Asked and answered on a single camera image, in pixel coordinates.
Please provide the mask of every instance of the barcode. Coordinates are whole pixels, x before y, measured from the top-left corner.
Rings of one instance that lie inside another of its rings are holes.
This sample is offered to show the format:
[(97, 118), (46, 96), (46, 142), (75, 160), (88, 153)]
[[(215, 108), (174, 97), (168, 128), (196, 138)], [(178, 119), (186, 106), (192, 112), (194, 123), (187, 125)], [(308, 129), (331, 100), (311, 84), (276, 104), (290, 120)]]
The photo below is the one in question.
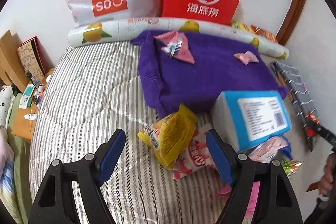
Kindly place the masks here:
[(274, 113), (274, 119), (275, 119), (275, 122), (277, 123), (277, 127), (283, 126), (285, 124), (285, 121), (280, 112)]

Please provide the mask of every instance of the blue gripper pad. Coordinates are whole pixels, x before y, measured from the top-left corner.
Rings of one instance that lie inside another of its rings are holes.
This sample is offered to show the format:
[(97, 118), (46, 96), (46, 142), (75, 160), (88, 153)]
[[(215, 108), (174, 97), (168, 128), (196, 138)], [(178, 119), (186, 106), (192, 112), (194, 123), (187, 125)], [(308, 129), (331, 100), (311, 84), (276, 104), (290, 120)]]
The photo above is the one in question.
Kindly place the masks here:
[(115, 138), (110, 149), (105, 154), (102, 162), (100, 163), (100, 175), (98, 177), (98, 184), (101, 186), (104, 182), (108, 181), (112, 176), (113, 170), (119, 160), (121, 152), (126, 143), (126, 135), (123, 130), (120, 130), (118, 136)]
[(211, 130), (207, 132), (206, 143), (221, 179), (232, 187), (235, 180), (232, 177), (231, 163), (216, 138), (212, 135)]

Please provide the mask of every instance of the white label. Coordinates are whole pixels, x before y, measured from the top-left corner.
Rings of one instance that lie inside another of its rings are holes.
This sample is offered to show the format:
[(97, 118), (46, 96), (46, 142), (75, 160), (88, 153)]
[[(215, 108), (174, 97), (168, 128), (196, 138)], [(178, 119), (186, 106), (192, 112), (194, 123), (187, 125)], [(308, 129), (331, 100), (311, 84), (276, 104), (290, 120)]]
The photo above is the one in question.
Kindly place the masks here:
[(250, 141), (287, 127), (285, 115), (277, 97), (241, 98), (238, 104)]

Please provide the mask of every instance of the chinese characters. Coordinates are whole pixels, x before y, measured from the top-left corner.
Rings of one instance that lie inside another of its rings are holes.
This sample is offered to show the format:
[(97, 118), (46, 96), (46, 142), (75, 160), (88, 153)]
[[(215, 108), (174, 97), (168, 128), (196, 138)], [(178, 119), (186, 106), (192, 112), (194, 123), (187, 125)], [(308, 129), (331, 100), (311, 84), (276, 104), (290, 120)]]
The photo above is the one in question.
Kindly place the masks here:
[(204, 5), (198, 5), (194, 3), (188, 3), (188, 9), (187, 12), (191, 12), (194, 14), (200, 14), (200, 15), (207, 15), (211, 17), (217, 17), (219, 9), (216, 8), (210, 8), (208, 6)]

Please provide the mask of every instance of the human hand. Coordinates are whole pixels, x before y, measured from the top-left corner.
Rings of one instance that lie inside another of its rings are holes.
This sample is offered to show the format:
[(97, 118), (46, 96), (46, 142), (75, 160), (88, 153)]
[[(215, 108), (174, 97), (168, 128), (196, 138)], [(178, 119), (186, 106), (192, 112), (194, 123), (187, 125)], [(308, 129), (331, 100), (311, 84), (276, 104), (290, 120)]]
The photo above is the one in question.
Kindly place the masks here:
[(326, 163), (327, 164), (323, 168), (324, 175), (319, 182), (319, 193), (321, 195), (326, 195), (333, 188), (332, 183), (334, 181), (334, 177), (332, 168), (335, 163), (331, 155), (327, 158)]

